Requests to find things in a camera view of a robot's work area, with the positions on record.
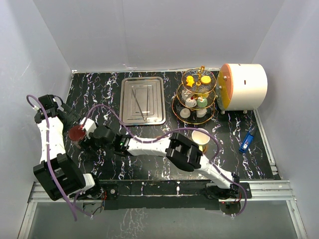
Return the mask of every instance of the blue utility knife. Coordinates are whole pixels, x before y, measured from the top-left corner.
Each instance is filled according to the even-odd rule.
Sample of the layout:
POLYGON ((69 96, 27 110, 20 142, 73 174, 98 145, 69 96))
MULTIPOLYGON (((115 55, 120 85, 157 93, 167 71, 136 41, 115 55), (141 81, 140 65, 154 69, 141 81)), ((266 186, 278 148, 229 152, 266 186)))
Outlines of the blue utility knife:
POLYGON ((257 132, 256 126, 251 126, 251 128, 248 130, 243 143, 241 144, 239 151, 242 153, 245 153, 247 149, 249 148, 250 143, 253 141, 255 133, 257 132))

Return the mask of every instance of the white cup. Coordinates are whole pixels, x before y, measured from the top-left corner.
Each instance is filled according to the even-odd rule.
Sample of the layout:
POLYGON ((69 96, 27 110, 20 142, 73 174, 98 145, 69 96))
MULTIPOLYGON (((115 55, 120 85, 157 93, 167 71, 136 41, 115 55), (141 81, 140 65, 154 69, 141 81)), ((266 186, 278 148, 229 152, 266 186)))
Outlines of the white cup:
MULTIPOLYGON (((203 128, 199 128, 201 131, 205 131, 208 133, 207 130, 204 130, 203 128)), ((210 137, 208 135, 205 135, 202 132, 199 131, 193 131, 191 133, 191 139, 198 144, 199 149, 203 151, 205 149, 206 145, 208 144, 210 137)))

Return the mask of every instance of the black marble tabletop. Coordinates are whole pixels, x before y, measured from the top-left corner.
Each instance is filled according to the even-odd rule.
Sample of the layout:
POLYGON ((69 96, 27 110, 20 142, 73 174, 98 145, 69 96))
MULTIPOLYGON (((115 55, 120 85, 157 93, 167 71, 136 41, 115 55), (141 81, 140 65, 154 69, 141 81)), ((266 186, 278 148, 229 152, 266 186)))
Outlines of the black marble tabletop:
MULTIPOLYGON (((171 109, 171 102, 181 83, 182 72, 122 72, 79 73, 73 75, 67 105, 81 116, 95 104, 106 104, 116 113, 120 108, 121 81, 128 77, 159 76, 164 81, 166 122, 162 125, 132 126, 132 133, 140 137, 156 137, 178 127, 194 127, 179 121, 171 109)), ((115 132, 125 133, 117 119, 106 109, 96 109, 91 119, 105 124, 115 132)), ((214 162, 221 168, 234 172, 241 179, 274 179, 265 147, 258 131, 247 153, 240 153, 239 146, 252 125, 257 125, 253 111, 226 112, 222 115, 216 106, 214 117, 195 127, 204 128, 219 141, 221 150, 214 162)), ((120 157, 99 150, 97 154, 81 151, 66 138, 66 150, 84 172, 92 172, 100 180, 201 180, 198 173, 183 172, 168 159, 158 156, 120 157)), ((206 152, 208 158, 216 151, 211 141, 206 152)))

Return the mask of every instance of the silver metal tray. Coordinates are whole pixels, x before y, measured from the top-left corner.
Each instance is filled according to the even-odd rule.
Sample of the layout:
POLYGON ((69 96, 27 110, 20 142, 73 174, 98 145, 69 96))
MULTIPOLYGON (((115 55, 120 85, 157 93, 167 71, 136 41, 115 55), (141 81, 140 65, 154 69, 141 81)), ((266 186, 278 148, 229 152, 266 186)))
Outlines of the silver metal tray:
POLYGON ((121 87, 120 118, 125 125, 165 122, 165 101, 161 77, 125 78, 121 87))

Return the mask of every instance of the gold rim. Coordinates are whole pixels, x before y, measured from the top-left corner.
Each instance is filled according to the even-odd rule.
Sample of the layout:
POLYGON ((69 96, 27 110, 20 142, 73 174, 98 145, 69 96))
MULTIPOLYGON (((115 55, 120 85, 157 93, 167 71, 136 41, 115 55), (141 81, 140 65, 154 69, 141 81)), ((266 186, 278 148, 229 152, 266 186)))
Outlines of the gold rim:
POLYGON ((184 123, 193 124, 193 125, 198 125, 198 124, 206 123, 206 122, 209 121, 211 118, 213 118, 213 116, 214 116, 214 114, 215 114, 215 106, 214 106, 213 114, 211 115, 211 117, 209 117, 209 118, 208 118, 207 120, 205 120, 204 122, 201 122, 201 123, 190 123, 190 122, 187 122, 187 121, 181 119, 181 118, 175 113, 175 111, 174 111, 173 103, 174 103, 175 97, 176 97, 176 96, 174 96, 173 101, 172 101, 172 103, 171 103, 171 110, 173 111, 174 115, 175 115, 180 121, 182 121, 182 122, 184 122, 184 123))
POLYGON ((183 106, 185 106, 186 108, 191 109, 191 110, 195 110, 195 111, 199 111, 199 110, 202 110, 202 109, 207 109, 207 108, 211 107, 211 106, 215 103, 215 100, 216 100, 216 92, 214 92, 214 93, 215 93, 215 97, 214 97, 212 103, 211 103, 209 106, 206 106, 205 108, 200 108, 200 109, 195 109, 195 108, 189 108, 189 107, 187 107, 186 105, 183 104, 183 102, 182 102, 182 101, 180 100, 180 98, 178 97, 178 90, 179 90, 179 88, 180 88, 182 85, 183 85, 183 84, 180 84, 180 85, 179 85, 179 87, 178 87, 178 89, 177 89, 177 91, 176 91, 176 96, 177 96, 177 98, 178 98, 178 101, 179 101, 183 106))
MULTIPOLYGON (((200 69, 200 68, 192 68, 192 69, 188 69, 187 71, 189 71, 189 70, 195 70, 195 69, 200 69)), ((182 77, 181 77, 181 83, 182 83, 182 85, 183 85, 189 92, 192 92, 192 93, 194 93, 194 94, 197 94, 196 92, 190 91, 190 90, 184 85, 183 77, 185 76, 185 74, 186 74, 187 71, 185 71, 184 74, 182 75, 182 77)), ((215 85, 213 86, 213 89, 212 89, 211 91, 205 92, 204 94, 207 94, 207 93, 212 92, 212 91, 215 89, 216 85, 217 85, 216 77, 214 76, 213 73, 212 73, 212 75, 213 75, 213 77, 214 77, 214 79, 215 79, 215 85)))

